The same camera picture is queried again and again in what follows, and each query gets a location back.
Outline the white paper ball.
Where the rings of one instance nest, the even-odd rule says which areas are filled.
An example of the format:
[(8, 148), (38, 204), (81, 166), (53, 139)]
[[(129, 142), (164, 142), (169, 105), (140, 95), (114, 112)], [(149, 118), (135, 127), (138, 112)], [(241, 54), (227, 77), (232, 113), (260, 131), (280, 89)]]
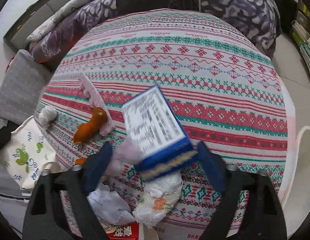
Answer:
[(100, 222), (111, 225), (125, 225), (135, 222), (131, 208), (116, 191), (111, 191), (108, 185), (100, 183), (91, 192), (87, 200)]

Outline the floral paper cup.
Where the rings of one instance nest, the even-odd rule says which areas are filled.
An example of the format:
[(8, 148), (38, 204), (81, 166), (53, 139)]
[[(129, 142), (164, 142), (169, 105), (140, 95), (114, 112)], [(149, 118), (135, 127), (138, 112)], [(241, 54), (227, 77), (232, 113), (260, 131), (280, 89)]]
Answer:
[(0, 150), (0, 163), (24, 190), (35, 187), (43, 170), (49, 169), (52, 173), (62, 171), (55, 150), (33, 116), (11, 132), (10, 141)]

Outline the red white torn carton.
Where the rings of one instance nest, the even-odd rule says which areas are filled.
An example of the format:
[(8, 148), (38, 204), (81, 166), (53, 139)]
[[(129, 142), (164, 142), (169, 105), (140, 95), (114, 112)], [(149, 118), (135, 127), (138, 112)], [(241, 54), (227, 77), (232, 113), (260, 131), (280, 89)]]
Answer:
[(144, 227), (137, 222), (126, 225), (111, 225), (101, 223), (109, 239), (112, 240), (143, 240)]

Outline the small white tissue ball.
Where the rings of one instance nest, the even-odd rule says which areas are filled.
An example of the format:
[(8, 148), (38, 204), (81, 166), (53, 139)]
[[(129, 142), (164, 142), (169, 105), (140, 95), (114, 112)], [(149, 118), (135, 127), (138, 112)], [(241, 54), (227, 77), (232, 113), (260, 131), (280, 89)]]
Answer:
[(38, 115), (38, 122), (44, 129), (47, 129), (56, 117), (56, 109), (52, 106), (45, 106)]

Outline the white floral tissue wad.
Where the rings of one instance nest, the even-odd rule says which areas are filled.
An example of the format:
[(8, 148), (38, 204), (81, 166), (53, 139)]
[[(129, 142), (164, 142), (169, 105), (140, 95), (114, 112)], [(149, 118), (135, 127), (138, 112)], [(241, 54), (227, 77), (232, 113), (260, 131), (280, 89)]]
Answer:
[(181, 197), (183, 181), (180, 172), (144, 183), (144, 192), (133, 211), (140, 224), (152, 228), (161, 222)]

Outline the blue cardboard box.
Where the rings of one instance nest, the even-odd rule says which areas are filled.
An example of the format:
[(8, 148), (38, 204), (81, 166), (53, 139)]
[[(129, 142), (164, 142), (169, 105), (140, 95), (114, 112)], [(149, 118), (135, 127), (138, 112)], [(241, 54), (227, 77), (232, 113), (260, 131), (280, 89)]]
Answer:
[(134, 165), (144, 181), (180, 171), (195, 161), (197, 151), (158, 85), (122, 105), (127, 135), (141, 150)]

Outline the white plastic trash bin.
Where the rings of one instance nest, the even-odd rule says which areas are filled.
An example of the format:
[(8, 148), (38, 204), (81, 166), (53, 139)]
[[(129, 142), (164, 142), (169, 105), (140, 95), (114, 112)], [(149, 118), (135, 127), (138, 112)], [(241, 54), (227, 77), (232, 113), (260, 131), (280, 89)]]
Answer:
[(310, 203), (310, 126), (288, 141), (282, 184), (278, 193), (283, 210)]

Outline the grey checked cushion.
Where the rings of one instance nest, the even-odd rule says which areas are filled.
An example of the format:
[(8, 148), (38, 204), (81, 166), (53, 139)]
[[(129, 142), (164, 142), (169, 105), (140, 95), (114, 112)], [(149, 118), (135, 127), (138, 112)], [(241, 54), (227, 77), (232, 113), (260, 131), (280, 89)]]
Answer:
[(24, 49), (17, 52), (0, 87), (0, 118), (22, 124), (36, 110), (52, 75)]

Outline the patterned round tablecloth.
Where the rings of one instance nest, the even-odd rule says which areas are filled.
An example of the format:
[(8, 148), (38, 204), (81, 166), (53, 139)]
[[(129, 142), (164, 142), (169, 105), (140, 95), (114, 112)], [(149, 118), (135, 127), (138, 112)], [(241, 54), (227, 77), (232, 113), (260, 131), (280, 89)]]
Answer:
[(44, 135), (64, 168), (105, 141), (72, 142), (77, 126), (91, 116), (80, 73), (112, 116), (115, 129), (107, 140), (113, 146), (126, 137), (122, 105), (158, 85), (194, 145), (205, 142), (241, 171), (267, 171), (280, 192), (289, 140), (283, 82), (269, 57), (225, 21), (162, 9), (113, 18), (84, 35), (60, 62), (36, 109), (57, 110)]

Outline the grey bed headboard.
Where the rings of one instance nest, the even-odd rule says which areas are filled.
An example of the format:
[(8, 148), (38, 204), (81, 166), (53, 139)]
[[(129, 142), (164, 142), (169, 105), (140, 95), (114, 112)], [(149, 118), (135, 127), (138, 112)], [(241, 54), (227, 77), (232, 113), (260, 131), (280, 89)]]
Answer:
[(17, 52), (26, 49), (26, 38), (70, 0), (38, 0), (27, 8), (3, 37), (5, 44)]

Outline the bed with purple blanket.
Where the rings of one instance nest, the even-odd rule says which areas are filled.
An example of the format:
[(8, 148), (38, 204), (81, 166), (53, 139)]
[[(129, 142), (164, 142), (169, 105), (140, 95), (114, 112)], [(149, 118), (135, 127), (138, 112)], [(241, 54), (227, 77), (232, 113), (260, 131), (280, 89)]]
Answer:
[(267, 56), (274, 55), (276, 38), (282, 32), (275, 0), (92, 0), (40, 41), (30, 42), (30, 54), (39, 63), (51, 61), (110, 18), (163, 8), (212, 14), (239, 30)]

